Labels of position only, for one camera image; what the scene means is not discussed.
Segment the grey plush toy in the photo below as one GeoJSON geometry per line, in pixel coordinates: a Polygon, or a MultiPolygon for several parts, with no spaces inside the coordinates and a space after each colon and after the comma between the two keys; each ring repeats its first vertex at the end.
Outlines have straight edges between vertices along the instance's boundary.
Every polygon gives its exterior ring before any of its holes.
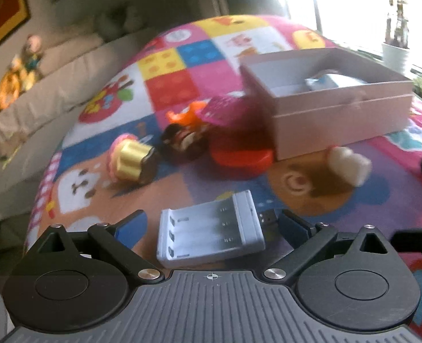
{"type": "Polygon", "coordinates": [[[105,42],[136,33],[148,26],[135,5],[125,4],[100,13],[94,20],[95,31],[105,42]]]}

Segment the pink plastic basket scoop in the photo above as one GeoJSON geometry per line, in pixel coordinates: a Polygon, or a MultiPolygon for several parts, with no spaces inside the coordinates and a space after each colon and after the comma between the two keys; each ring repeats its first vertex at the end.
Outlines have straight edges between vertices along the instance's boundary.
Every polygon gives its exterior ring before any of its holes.
{"type": "Polygon", "coordinates": [[[217,95],[201,111],[202,121],[223,129],[248,131],[264,126],[261,103],[252,96],[217,95]]]}

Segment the colourful cartoon play mat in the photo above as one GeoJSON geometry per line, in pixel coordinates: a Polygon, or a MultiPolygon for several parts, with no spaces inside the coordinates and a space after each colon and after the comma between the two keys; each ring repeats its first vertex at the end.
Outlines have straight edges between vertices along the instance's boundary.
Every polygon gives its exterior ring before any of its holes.
{"type": "Polygon", "coordinates": [[[151,41],[45,172],[12,342],[422,342],[422,101],[274,16],[151,41]]]}

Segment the gold pink cupcake toy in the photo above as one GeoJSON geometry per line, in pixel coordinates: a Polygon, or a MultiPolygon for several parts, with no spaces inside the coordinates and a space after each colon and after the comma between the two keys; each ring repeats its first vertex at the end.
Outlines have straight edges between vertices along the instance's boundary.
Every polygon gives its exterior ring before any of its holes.
{"type": "Polygon", "coordinates": [[[135,135],[125,133],[110,146],[106,165],[112,180],[146,185],[156,177],[159,161],[156,148],[140,142],[135,135]]]}

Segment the orange plastic cup toy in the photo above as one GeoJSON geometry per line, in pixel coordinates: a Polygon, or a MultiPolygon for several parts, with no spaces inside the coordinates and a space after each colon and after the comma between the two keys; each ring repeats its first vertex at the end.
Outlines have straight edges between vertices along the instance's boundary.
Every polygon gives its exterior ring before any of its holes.
{"type": "Polygon", "coordinates": [[[179,124],[184,127],[198,128],[203,124],[201,111],[207,106],[207,101],[193,101],[186,110],[180,113],[167,111],[166,119],[170,124],[179,124]]]}

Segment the orange yellow plush toy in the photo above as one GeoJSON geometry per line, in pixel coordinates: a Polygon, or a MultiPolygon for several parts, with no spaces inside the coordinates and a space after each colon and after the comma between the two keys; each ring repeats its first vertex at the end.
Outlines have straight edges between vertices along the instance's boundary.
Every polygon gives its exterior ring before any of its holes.
{"type": "Polygon", "coordinates": [[[21,53],[13,57],[0,81],[0,112],[42,79],[39,64],[43,55],[40,36],[29,35],[21,53]]]}

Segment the white battery charger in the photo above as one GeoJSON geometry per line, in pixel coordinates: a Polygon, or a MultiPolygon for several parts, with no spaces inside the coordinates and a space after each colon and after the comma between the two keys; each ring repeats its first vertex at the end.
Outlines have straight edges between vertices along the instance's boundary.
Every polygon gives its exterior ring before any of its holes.
{"type": "Polygon", "coordinates": [[[156,256],[166,269],[200,266],[263,250],[264,234],[249,190],[161,212],[156,256]]]}

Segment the black red doll figure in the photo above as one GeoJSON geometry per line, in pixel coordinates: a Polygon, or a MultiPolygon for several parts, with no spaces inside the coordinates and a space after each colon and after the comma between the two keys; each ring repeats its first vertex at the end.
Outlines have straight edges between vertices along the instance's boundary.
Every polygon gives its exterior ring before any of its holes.
{"type": "Polygon", "coordinates": [[[178,123],[172,123],[165,128],[161,141],[169,151],[187,160],[199,158],[208,148],[205,132],[178,123]]]}

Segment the white blue packet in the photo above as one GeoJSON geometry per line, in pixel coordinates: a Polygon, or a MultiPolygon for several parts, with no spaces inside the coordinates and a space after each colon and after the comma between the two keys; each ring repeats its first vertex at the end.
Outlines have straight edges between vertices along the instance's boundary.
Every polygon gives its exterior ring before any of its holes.
{"type": "Polygon", "coordinates": [[[310,91],[357,87],[366,83],[360,78],[343,75],[336,70],[323,70],[305,79],[305,85],[310,91]]]}

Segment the white plant pot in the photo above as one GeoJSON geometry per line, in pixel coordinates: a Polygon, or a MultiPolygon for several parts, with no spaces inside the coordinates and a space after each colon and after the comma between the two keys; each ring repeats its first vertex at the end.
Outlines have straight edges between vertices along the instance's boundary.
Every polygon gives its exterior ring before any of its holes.
{"type": "Polygon", "coordinates": [[[411,58],[409,49],[395,47],[386,43],[382,44],[382,60],[384,66],[401,74],[411,71],[411,58]]]}

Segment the red plastic plate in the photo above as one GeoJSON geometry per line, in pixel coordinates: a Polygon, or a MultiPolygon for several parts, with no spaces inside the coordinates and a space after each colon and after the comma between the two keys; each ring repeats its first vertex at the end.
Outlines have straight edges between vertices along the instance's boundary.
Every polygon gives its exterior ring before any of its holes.
{"type": "Polygon", "coordinates": [[[274,147],[266,132],[214,132],[210,136],[212,161],[228,177],[251,179],[274,163],[274,147]]]}

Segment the pink cardboard box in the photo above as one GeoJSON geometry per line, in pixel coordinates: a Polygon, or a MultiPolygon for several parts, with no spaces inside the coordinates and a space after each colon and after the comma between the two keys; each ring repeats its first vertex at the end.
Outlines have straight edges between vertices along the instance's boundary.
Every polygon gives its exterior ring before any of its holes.
{"type": "Polygon", "coordinates": [[[409,123],[412,82],[374,60],[323,48],[243,57],[246,95],[261,103],[278,160],[398,132],[409,123]],[[305,79],[323,70],[367,82],[310,91],[305,79]]]}

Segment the white cream toy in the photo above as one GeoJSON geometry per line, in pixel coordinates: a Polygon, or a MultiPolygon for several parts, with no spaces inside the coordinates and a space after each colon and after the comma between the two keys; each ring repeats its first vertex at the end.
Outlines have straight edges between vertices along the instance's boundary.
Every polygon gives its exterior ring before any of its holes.
{"type": "Polygon", "coordinates": [[[369,158],[345,146],[329,148],[326,162],[336,176],[355,188],[363,186],[372,171],[372,162],[369,158]]]}

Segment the beige sofa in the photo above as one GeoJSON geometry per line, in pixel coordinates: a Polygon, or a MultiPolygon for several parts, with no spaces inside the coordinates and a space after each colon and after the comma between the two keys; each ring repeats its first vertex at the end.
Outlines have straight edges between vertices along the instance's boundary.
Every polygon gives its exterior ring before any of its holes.
{"type": "Polygon", "coordinates": [[[0,222],[31,211],[43,172],[82,106],[153,38],[150,26],[111,42],[97,16],[42,37],[42,79],[0,112],[0,222]]]}

